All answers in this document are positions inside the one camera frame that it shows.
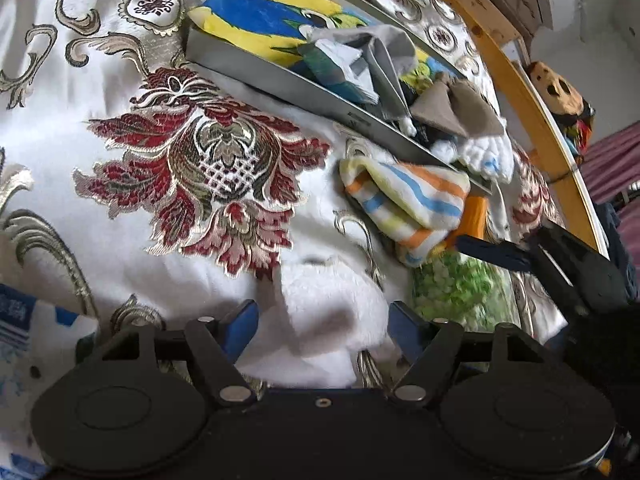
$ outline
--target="black cloth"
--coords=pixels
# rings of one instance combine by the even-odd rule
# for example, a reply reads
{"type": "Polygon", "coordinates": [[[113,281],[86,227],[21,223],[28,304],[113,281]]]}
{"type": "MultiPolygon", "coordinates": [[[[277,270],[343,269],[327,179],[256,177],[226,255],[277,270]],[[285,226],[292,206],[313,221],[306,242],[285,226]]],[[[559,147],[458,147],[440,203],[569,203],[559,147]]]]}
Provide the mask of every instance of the black cloth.
{"type": "Polygon", "coordinates": [[[593,207],[602,224],[607,240],[609,240],[609,259],[622,272],[622,276],[625,279],[627,299],[630,302],[635,301],[638,298],[638,277],[636,276],[636,266],[618,233],[620,218],[609,202],[604,204],[593,203],[593,207]]]}

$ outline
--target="striped towel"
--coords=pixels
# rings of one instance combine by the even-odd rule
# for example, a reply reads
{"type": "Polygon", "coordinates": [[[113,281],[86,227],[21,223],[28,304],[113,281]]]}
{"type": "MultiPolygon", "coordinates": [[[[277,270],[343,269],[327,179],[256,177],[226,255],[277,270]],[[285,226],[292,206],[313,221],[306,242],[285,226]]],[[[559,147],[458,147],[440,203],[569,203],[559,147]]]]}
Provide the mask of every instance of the striped towel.
{"type": "Polygon", "coordinates": [[[385,164],[366,156],[340,162],[345,191],[396,242],[399,260],[420,266],[460,224],[469,177],[435,166],[385,164]]]}

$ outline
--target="bedspread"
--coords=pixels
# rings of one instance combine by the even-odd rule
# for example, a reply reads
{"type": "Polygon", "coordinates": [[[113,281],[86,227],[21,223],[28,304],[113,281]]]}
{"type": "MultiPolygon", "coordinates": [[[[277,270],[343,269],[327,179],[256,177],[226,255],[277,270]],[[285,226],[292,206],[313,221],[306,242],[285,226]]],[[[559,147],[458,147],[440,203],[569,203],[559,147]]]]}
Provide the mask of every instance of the bedspread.
{"type": "Polygon", "coordinates": [[[394,159],[188,63],[181,25],[202,1],[0,0],[0,146],[25,167],[0,182],[2,280],[107,333],[132,317],[181,328],[255,298],[262,317],[241,371],[346,386],[335,356],[289,351],[269,315],[271,280],[281,262],[338,256],[387,301],[408,300],[409,270],[337,171],[348,156],[394,159]]]}

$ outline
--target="gray cloth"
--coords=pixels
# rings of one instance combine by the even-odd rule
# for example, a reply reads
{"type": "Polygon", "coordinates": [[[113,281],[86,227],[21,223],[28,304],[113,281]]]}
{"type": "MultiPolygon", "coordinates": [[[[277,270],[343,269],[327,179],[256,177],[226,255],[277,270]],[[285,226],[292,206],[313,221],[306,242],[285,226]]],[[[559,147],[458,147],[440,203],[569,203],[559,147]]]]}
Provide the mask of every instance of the gray cloth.
{"type": "Polygon", "coordinates": [[[415,100],[411,114],[423,124],[460,137],[501,136],[504,127],[493,107],[467,79],[445,72],[415,100]]]}
{"type": "Polygon", "coordinates": [[[418,59],[415,46],[404,30],[393,25],[317,28],[309,36],[308,42],[321,39],[360,49],[369,65],[374,89],[380,96],[383,117],[386,120],[410,118],[398,78],[415,69],[418,59]]]}

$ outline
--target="damask pattern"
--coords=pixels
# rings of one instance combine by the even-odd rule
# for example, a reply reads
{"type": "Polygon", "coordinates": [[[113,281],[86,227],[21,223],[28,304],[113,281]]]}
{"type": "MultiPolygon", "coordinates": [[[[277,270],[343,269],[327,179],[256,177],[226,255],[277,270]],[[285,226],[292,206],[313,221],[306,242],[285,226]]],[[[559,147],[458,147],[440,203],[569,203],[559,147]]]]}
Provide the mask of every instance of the damask pattern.
{"type": "Polygon", "coordinates": [[[562,217],[551,199],[544,177],[533,166],[527,153],[515,143],[513,156],[518,176],[514,184],[520,186],[519,197],[511,208],[511,217],[517,227],[517,232],[514,234],[521,238],[538,227],[543,218],[564,225],[562,217]]]}
{"type": "Polygon", "coordinates": [[[104,52],[107,56],[120,54],[124,59],[130,59],[135,64],[136,69],[143,76],[149,75],[149,67],[142,43],[135,36],[130,34],[119,34],[117,32],[107,32],[106,36],[94,36],[92,38],[76,38],[66,44],[65,58],[71,66],[80,68],[89,63],[89,56],[78,52],[80,46],[85,45],[95,50],[104,52]]]}
{"type": "Polygon", "coordinates": [[[471,72],[473,75],[480,75],[480,64],[471,56],[460,56],[455,67],[461,72],[471,72]]]}
{"type": "Polygon", "coordinates": [[[432,45],[443,52],[453,52],[458,46],[456,37],[443,25],[429,25],[427,34],[432,45]]]}
{"type": "Polygon", "coordinates": [[[18,77],[9,77],[4,73],[4,70],[0,70],[0,94],[10,92],[9,104],[6,106],[7,110],[11,110],[18,105],[24,107],[28,87],[33,83],[33,80],[36,77],[36,72],[41,67],[44,60],[47,59],[47,56],[53,48],[53,44],[56,43],[56,39],[58,38],[58,30],[53,25],[33,25],[24,37],[24,44],[29,46],[31,41],[33,41],[33,38],[39,34],[46,35],[48,39],[47,46],[41,54],[28,52],[29,66],[22,75],[18,77]]]}
{"type": "Polygon", "coordinates": [[[371,241],[371,233],[369,232],[369,228],[358,215],[352,213],[351,211],[334,211],[334,215],[334,227],[342,236],[346,237],[347,231],[345,225],[349,222],[356,224],[362,230],[365,236],[366,244],[364,247],[360,246],[360,248],[367,257],[367,276],[369,276],[376,283],[376,285],[379,286],[380,290],[384,290],[384,276],[382,275],[382,272],[380,272],[380,268],[378,267],[378,264],[376,263],[376,260],[374,258],[373,243],[371,241]]]}
{"type": "MultiPolygon", "coordinates": [[[[5,168],[4,148],[0,148],[0,215],[4,212],[9,199],[18,191],[31,190],[33,177],[31,171],[23,166],[5,168]]],[[[18,209],[10,213],[1,225],[0,235],[7,235],[15,247],[15,257],[20,265],[32,249],[43,249],[53,256],[71,279],[74,292],[80,303],[80,312],[98,317],[89,285],[75,256],[62,241],[58,232],[44,218],[33,211],[18,209]]]]}
{"type": "Polygon", "coordinates": [[[392,0],[401,10],[396,10],[396,18],[405,23],[420,23],[424,18],[422,10],[428,2],[418,2],[417,0],[392,0]]]}
{"type": "Polygon", "coordinates": [[[153,325],[158,330],[165,330],[166,323],[160,313],[152,306],[142,304],[138,301],[135,294],[129,296],[129,299],[119,306],[109,319],[111,335],[116,335],[131,325],[153,325]]]}
{"type": "Polygon", "coordinates": [[[229,276],[272,277],[301,194],[297,176],[324,168],[329,145],[226,96],[185,68],[159,68],[130,113],[90,121],[122,160],[74,173],[76,191],[110,218],[153,213],[151,254],[213,256],[229,276]]]}
{"type": "Polygon", "coordinates": [[[123,0],[118,6],[121,18],[141,25],[154,34],[167,36],[180,27],[184,19],[183,0],[123,0]]]}
{"type": "Polygon", "coordinates": [[[100,29],[100,14],[96,9],[89,11],[82,17],[72,18],[67,16],[63,10],[65,0],[56,0],[56,19],[65,27],[81,34],[82,36],[90,36],[100,29]]]}

